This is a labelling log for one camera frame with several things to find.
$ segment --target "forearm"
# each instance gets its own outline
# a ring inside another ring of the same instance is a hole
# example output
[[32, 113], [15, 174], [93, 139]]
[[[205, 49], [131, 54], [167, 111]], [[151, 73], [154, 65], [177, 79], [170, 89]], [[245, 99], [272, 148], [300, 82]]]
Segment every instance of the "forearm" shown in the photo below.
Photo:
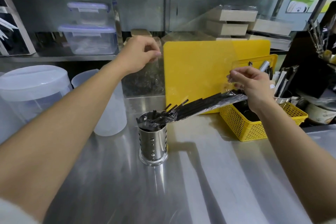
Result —
[[315, 223], [336, 217], [336, 160], [275, 102], [258, 111], [268, 139], [301, 203]]
[[0, 147], [0, 196], [42, 220], [124, 71], [113, 62]]

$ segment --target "stainless steel shelf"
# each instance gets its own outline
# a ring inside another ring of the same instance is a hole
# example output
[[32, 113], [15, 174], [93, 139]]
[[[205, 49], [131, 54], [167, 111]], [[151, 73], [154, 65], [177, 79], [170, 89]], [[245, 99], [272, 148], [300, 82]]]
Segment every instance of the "stainless steel shelf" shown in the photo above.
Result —
[[98, 61], [114, 60], [118, 51], [113, 55], [75, 55], [70, 48], [55, 47], [36, 52], [33, 55], [0, 57], [0, 62], [59, 62], [59, 61]]

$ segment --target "hand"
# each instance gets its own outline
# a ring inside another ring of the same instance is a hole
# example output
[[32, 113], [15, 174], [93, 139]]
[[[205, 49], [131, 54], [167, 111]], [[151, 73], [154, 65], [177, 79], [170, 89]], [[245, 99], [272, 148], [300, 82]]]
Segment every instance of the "hand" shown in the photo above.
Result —
[[230, 71], [228, 79], [238, 82], [235, 86], [244, 89], [251, 111], [258, 113], [265, 104], [275, 103], [274, 89], [271, 89], [273, 82], [267, 73], [250, 66], [239, 67]]
[[128, 40], [114, 63], [118, 63], [124, 75], [128, 75], [140, 71], [148, 62], [154, 62], [160, 56], [160, 48], [152, 37], [136, 36]]

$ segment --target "white sleeve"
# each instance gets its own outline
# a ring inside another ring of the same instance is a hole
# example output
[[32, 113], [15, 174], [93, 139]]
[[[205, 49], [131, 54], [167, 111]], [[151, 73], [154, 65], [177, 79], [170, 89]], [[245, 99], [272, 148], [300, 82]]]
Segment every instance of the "white sleeve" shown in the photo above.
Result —
[[0, 198], [1, 224], [38, 224], [32, 217], [18, 206]]

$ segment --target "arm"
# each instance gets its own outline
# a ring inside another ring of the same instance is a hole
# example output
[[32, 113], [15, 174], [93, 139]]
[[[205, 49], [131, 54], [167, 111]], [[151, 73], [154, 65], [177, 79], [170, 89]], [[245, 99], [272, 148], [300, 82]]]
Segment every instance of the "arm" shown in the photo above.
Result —
[[130, 39], [114, 61], [1, 145], [0, 196], [42, 221], [117, 84], [160, 55], [153, 38]]
[[242, 67], [231, 71], [230, 80], [243, 86], [250, 109], [260, 118], [311, 220], [320, 223], [336, 218], [336, 160], [275, 103], [267, 74]]

